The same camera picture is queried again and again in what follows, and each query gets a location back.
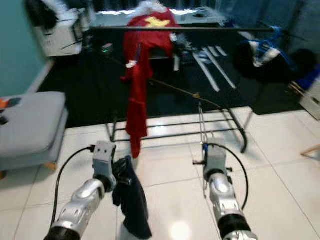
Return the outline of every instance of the gray ottoman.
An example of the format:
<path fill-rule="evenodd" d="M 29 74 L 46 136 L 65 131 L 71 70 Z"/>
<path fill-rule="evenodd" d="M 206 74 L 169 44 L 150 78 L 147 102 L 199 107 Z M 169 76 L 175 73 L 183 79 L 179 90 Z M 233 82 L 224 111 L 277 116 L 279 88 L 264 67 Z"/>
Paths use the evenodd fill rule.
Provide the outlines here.
<path fill-rule="evenodd" d="M 4 111 L 9 122 L 0 126 L 0 172 L 36 165 L 57 168 L 68 118 L 65 102 L 64 93 L 41 92 Z"/>

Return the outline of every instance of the wooden leg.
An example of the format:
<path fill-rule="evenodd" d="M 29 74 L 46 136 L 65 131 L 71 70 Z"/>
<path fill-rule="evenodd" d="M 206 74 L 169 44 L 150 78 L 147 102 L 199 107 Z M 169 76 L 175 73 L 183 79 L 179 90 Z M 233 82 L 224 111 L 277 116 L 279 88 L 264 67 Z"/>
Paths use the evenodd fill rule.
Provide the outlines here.
<path fill-rule="evenodd" d="M 6 171 L 0 171 L 0 180 L 4 179 L 7 175 Z"/>
<path fill-rule="evenodd" d="M 58 164 L 56 164 L 55 162 L 46 163 L 44 166 L 53 172 L 55 172 L 58 169 Z"/>
<path fill-rule="evenodd" d="M 317 146 L 315 146 L 313 148 L 310 148 L 310 149 L 308 149 L 306 151 L 301 152 L 301 155 L 308 158 L 309 157 L 308 154 L 312 153 L 312 152 L 315 152 L 315 151 L 320 151 L 320 145 L 317 145 Z"/>

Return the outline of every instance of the red garment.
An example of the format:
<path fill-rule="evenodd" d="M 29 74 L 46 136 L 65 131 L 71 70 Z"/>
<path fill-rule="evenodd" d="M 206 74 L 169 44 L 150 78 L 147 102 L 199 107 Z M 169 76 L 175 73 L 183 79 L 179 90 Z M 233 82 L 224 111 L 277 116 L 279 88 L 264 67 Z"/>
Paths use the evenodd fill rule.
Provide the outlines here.
<path fill-rule="evenodd" d="M 138 16 L 131 20 L 129 27 L 179 27 L 173 14 L 167 9 L 165 13 L 155 12 L 148 16 Z M 140 154 L 141 138 L 147 134 L 146 81 L 153 76 L 150 65 L 150 50 L 162 48 L 169 57 L 173 56 L 170 39 L 172 32 L 167 31 L 131 31 L 124 35 L 124 54 L 126 62 L 137 61 L 137 65 L 127 69 L 123 82 L 132 81 L 131 96 L 128 106 L 126 132 L 131 136 L 133 158 Z"/>

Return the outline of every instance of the black cable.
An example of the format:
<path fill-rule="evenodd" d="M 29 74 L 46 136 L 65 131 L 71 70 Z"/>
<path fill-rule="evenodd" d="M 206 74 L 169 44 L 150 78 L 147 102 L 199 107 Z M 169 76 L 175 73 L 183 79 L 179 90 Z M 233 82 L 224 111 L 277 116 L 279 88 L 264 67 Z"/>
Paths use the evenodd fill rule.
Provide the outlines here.
<path fill-rule="evenodd" d="M 55 184 L 55 193 L 54 193 L 54 204 L 53 204 L 53 213 L 52 213 L 52 219 L 51 219 L 51 225 L 50 228 L 52 227 L 52 225 L 55 223 L 56 221 L 56 214 L 57 214 L 57 206 L 58 206 L 58 194 L 59 194 L 59 183 L 60 183 L 60 178 L 61 178 L 61 174 L 64 171 L 66 165 L 70 162 L 70 160 L 77 154 L 85 151 L 85 150 L 90 150 L 92 153 L 95 150 L 95 145 L 91 145 L 85 148 L 80 149 L 79 151 L 75 152 L 74 154 L 72 154 L 68 160 L 63 164 L 63 166 L 61 167 L 59 174 L 58 174 L 58 178 L 56 180 L 56 184 Z"/>
<path fill-rule="evenodd" d="M 206 144 L 209 145 L 209 146 L 213 146 L 213 147 L 217 146 L 217 147 L 220 147 L 222 149 L 227 150 L 229 153 L 231 153 L 235 157 L 235 159 L 237 159 L 237 161 L 241 165 L 241 167 L 243 169 L 243 172 L 244 172 L 245 184 L 246 184 L 245 198 L 244 198 L 243 205 L 241 207 L 241 209 L 244 210 L 246 205 L 247 205 L 248 196 L 249 196 L 249 180 L 248 180 L 248 175 L 247 175 L 247 171 L 245 169 L 245 166 L 243 165 L 241 160 L 237 157 L 237 155 L 233 151 L 231 151 L 229 148 L 227 148 L 226 146 L 222 146 L 222 145 L 219 145 L 219 144 L 216 144 L 216 143 L 206 143 Z"/>

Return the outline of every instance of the white tile floor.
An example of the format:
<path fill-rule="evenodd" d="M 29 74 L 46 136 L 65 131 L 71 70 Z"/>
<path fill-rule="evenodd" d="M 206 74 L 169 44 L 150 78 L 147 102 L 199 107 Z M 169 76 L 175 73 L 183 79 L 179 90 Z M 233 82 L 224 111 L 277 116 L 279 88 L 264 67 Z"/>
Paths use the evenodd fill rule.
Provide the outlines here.
<path fill-rule="evenodd" d="M 243 123 L 248 108 L 234 112 Z M 220 119 L 219 113 L 206 116 Z M 153 119 L 149 124 L 174 124 L 198 116 Z M 224 123 L 211 123 L 219 129 Z M 155 127 L 150 136 L 187 133 L 197 125 Z M 119 132 L 119 137 L 128 137 Z M 300 151 L 320 143 L 320 123 L 304 111 L 254 115 L 247 131 L 248 149 L 240 153 L 241 139 L 230 132 L 216 133 L 243 160 L 250 194 L 244 211 L 252 230 L 261 240 L 320 240 L 320 160 L 300 156 Z M 67 129 L 59 167 L 75 151 L 107 140 L 103 125 Z M 220 239 L 212 204 L 202 192 L 202 169 L 192 165 L 201 159 L 200 136 L 146 140 L 133 161 L 145 190 L 149 224 L 154 240 Z M 130 153 L 127 143 L 118 144 L 116 158 Z M 245 182 L 240 167 L 227 156 L 238 200 L 244 199 Z M 46 235 L 54 199 L 56 173 L 44 167 L 11 171 L 0 181 L 0 240 L 35 240 Z M 71 194 L 91 178 L 92 155 L 81 153 L 66 167 L 60 184 L 58 210 Z M 112 204 L 110 194 L 93 215 L 83 239 L 132 240 L 122 226 L 124 216 Z"/>

